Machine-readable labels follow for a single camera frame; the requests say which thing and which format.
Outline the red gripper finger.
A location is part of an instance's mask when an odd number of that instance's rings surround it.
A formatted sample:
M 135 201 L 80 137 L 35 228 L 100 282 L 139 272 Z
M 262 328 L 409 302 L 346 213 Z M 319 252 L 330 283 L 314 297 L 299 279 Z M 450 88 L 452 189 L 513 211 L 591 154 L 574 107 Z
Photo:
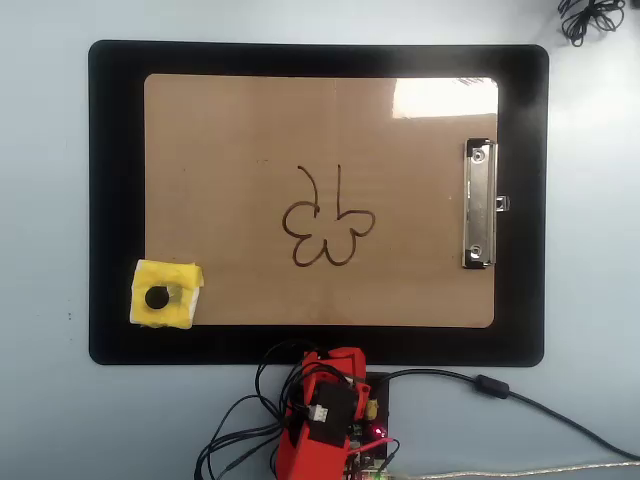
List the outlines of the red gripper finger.
M 330 358 L 328 351 L 309 351 L 302 361 L 303 399 L 311 400 L 320 382 L 327 381 L 326 360 Z
M 360 348 L 329 350 L 324 357 L 324 364 L 337 371 L 337 374 L 324 373 L 324 380 L 329 383 L 348 384 L 354 388 L 366 384 L 366 357 Z

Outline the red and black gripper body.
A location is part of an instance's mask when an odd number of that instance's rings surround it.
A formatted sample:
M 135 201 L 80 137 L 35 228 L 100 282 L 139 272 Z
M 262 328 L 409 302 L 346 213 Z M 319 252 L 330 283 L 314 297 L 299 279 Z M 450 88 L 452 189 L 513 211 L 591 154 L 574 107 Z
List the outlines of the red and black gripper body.
M 354 423 L 364 416 L 371 387 L 313 374 L 305 381 L 308 438 L 318 443 L 345 443 Z

